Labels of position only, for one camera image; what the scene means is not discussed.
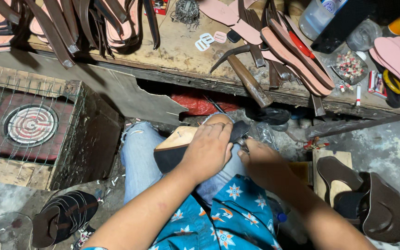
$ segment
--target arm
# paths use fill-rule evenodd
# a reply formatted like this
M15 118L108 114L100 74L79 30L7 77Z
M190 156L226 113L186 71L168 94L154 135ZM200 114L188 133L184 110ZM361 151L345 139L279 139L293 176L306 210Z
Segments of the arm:
M291 204L302 216L314 245L323 250L375 250L373 244L294 175L279 153L256 140L239 151L255 183Z
M230 159L231 130L231 123L201 125L180 164L109 218L84 247L147 249L192 190Z

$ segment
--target wooden box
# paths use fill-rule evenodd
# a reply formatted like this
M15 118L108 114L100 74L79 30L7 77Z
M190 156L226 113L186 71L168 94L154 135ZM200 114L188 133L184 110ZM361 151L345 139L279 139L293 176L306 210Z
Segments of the wooden box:
M119 135L118 113L85 83L0 67L0 182L58 190L106 178Z

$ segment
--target jeans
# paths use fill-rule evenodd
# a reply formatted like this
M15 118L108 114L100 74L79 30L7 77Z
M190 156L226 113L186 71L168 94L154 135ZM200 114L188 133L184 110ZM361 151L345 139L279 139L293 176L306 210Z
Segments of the jeans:
M123 133L124 145L120 157L126 169L125 204L163 177L154 160L154 148L165 139L148 122L135 123ZM212 206L215 194L236 174L246 175L244 165L237 155L239 149L240 145L234 144L231 159L225 167L195 189L207 206Z

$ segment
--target hand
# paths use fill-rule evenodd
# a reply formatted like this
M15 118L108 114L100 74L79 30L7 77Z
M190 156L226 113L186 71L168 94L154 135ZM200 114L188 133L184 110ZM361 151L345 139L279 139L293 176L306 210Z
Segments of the hand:
M260 187L269 190L273 177L290 172L286 161L270 146L254 139L247 139L246 145L249 154L243 150L239 150L237 154L249 177Z
M232 123L200 125L175 169L184 171L196 184L214 176L231 157L231 131Z

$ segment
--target wooden workbench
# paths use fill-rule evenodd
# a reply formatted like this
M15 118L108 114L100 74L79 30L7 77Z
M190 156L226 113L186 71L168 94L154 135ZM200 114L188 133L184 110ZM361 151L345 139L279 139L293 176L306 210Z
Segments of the wooden workbench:
M226 4L232 2L232 0L222 1ZM94 60L103 62L105 65L121 65L121 67L116 66L116 69L130 73L137 78L249 96L228 62L220 65L211 75L208 74L211 66L227 50L243 45L243 41L241 40L236 44L229 41L225 44L214 42L211 44L211 48L200 52L194 43L199 39L201 34L210 33L213 35L215 31L226 33L229 31L229 28L200 12L200 26L196 31L192 32L187 29L186 25L171 21L170 14L175 9L175 2L176 0L170 0L168 14L165 16L157 15L161 40L159 49L153 50L147 17L142 15L141 30L143 40L141 46L138 46L135 51L127 55L115 54L115 58L110 56L103 58L98 55L97 50L92 50L90 54L81 54L79 57L89 56ZM257 14L261 16L264 2L265 0L260 0L254 3L250 9L255 9ZM283 2L279 1L277 8L283 10ZM296 15L301 14L301 11L294 12ZM292 13L291 18L294 22L298 23L299 16L294 16ZM35 50L51 51L36 36L31 36L28 42ZM248 67L258 82L262 84L262 87L268 90L268 67L256 69L250 53L239 54L237 57ZM374 68L374 64L370 59L367 59L366 62L370 69ZM339 81L338 77L334 75L332 77L335 82ZM389 107L383 99L367 92L367 79L364 79L361 84L362 97L360 107L353 105L356 100L356 90L347 90L345 93L341 93L340 90L334 89L332 94L323 99L325 109L335 113L345 113L371 119L381 119L400 114L400 109ZM283 84L283 87L278 90L268 91L268 94L275 102L313 107L308 90L304 86L298 85L295 81Z

